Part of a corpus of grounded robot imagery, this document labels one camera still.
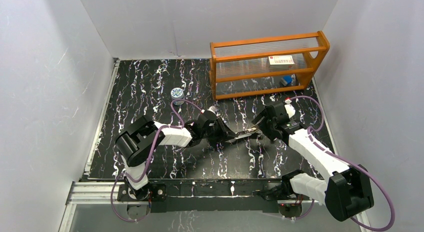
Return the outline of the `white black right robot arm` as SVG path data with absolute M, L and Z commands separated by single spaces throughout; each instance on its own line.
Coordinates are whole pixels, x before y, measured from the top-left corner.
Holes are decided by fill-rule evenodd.
M 288 199 L 305 195 L 316 200 L 340 222 L 372 208 L 374 197 L 365 168 L 336 158 L 304 123 L 294 118 L 295 113 L 291 104 L 274 103 L 266 105 L 252 120 L 267 138 L 282 140 L 321 175 L 315 178 L 300 169 L 289 172 L 281 178 L 282 194 Z

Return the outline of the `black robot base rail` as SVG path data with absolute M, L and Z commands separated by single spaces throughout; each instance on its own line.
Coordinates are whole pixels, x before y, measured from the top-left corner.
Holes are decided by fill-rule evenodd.
M 288 195 L 278 178 L 258 179 L 151 179 L 134 189 L 128 181 L 119 184 L 118 202 L 149 205 L 152 213 L 182 211 L 259 211 L 298 216 L 311 199 Z

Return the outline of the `white metal stapler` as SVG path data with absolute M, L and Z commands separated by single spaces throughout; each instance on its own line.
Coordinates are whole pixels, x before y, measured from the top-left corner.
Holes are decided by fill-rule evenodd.
M 261 137 L 262 131 L 257 126 L 253 126 L 251 128 L 236 132 L 235 137 L 232 138 L 230 141 L 235 142 L 241 139 L 250 138 L 252 136 L 254 138 Z

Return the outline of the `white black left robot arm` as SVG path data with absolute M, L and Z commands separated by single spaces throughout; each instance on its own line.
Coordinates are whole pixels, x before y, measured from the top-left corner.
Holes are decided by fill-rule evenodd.
M 137 200 L 144 200 L 150 192 L 148 167 L 158 146 L 189 148 L 204 139 L 222 143 L 237 136 L 214 112 L 203 110 L 197 119 L 180 126 L 163 124 L 143 115 L 117 136 L 115 146 L 124 162 L 130 194 Z

